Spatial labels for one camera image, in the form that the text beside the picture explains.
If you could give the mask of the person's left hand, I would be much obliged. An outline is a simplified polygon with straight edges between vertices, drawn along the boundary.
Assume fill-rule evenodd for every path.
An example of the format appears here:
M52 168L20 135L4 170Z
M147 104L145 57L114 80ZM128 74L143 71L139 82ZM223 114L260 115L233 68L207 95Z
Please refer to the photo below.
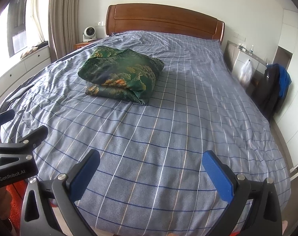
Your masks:
M5 187L0 188L0 219L5 220L10 216L12 196Z

